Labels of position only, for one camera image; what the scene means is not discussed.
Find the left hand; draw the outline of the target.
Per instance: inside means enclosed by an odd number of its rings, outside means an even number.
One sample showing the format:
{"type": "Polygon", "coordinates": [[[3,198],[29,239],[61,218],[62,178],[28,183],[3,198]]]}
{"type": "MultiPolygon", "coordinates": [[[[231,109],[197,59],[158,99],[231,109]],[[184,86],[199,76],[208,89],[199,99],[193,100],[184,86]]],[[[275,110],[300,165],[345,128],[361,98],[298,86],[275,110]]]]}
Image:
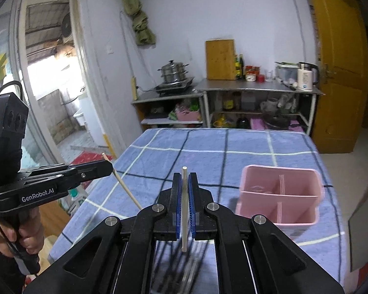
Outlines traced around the left hand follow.
{"type": "MultiPolygon", "coordinates": [[[[2,231],[10,242],[15,242],[20,236],[19,242],[29,254],[38,254],[44,246],[44,227],[42,226],[39,208],[29,211],[28,220],[20,225],[18,232],[4,222],[0,222],[2,231]]],[[[0,252],[6,257],[13,257],[7,241],[0,232],[0,252]]]]}

